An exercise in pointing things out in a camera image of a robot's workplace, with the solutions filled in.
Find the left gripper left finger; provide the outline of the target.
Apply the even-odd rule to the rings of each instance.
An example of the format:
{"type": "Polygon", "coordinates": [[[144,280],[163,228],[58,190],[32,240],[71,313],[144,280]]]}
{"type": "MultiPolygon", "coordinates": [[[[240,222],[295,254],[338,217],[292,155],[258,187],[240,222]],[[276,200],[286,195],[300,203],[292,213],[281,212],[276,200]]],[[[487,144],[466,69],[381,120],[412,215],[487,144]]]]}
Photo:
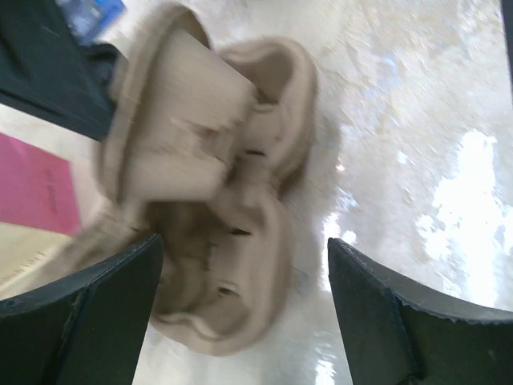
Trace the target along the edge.
{"type": "Polygon", "coordinates": [[[1,302],[3,384],[130,384],[163,266],[153,235],[1,302]]]}

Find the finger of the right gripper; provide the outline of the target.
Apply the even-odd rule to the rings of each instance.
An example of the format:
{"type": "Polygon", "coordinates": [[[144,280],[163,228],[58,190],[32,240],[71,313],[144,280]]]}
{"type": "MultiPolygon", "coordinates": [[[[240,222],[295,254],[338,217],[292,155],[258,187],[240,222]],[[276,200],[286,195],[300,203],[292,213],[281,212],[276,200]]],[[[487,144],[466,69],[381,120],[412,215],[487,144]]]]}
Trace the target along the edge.
{"type": "Polygon", "coordinates": [[[105,138],[115,111],[109,88],[122,55],[97,38],[80,45],[54,0],[3,1],[2,104],[93,140],[105,138]]]}

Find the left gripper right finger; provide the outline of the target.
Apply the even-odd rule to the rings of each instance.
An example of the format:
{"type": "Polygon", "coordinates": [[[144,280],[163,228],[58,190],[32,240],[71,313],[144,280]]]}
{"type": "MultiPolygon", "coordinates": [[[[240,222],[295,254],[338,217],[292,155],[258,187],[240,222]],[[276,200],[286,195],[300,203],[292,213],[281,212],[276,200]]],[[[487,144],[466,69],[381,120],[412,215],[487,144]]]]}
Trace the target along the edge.
{"type": "Polygon", "coordinates": [[[353,383],[510,384],[512,313],[451,297],[328,241],[353,383]]]}

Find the cardboard cup carrier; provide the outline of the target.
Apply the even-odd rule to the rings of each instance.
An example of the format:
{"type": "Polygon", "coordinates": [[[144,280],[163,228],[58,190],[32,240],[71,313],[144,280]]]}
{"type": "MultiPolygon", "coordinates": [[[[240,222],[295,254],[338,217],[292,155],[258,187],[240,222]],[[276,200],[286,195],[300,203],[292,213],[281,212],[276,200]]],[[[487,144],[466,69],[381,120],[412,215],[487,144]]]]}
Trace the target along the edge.
{"type": "Polygon", "coordinates": [[[228,355],[254,343],[284,301],[293,235],[279,191],[311,145],[317,75],[308,52],[287,38],[217,54],[256,86],[220,191],[208,201],[118,204],[106,197],[54,271],[92,265],[155,231],[164,241],[164,266],[151,324],[194,351],[228,355]]]}
{"type": "Polygon", "coordinates": [[[209,46],[187,7],[145,16],[116,68],[115,114],[99,183],[111,201],[208,201],[240,146],[256,86],[209,46]]]}

